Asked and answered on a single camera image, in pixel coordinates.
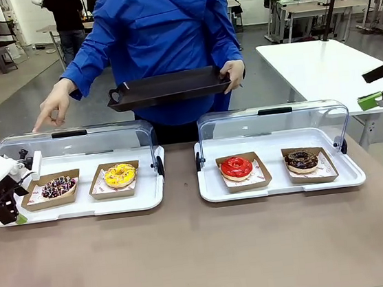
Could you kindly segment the person's left hand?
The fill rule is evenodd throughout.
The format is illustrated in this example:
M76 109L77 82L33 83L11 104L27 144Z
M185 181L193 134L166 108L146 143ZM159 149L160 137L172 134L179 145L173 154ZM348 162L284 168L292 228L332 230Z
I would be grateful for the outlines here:
M242 60L227 61L219 72L221 79L228 77L229 86L225 90L225 94L229 94L232 90L241 86L245 72L245 64Z

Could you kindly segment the person's right hand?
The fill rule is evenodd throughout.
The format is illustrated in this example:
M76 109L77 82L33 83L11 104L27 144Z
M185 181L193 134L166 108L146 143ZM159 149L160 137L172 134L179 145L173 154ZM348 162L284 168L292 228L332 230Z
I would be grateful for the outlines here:
M70 94L76 89L77 86L73 81L68 78L60 79L47 98L41 103L41 111L32 131L38 132L45 125L62 126L70 104Z

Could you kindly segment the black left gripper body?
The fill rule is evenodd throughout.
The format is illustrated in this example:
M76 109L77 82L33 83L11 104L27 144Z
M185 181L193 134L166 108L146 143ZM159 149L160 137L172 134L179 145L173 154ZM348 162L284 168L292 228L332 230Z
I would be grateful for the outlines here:
M12 177L5 177L0 181L0 207L13 202L15 193L20 196L28 194L28 191L22 187L24 180L25 178L15 180Z

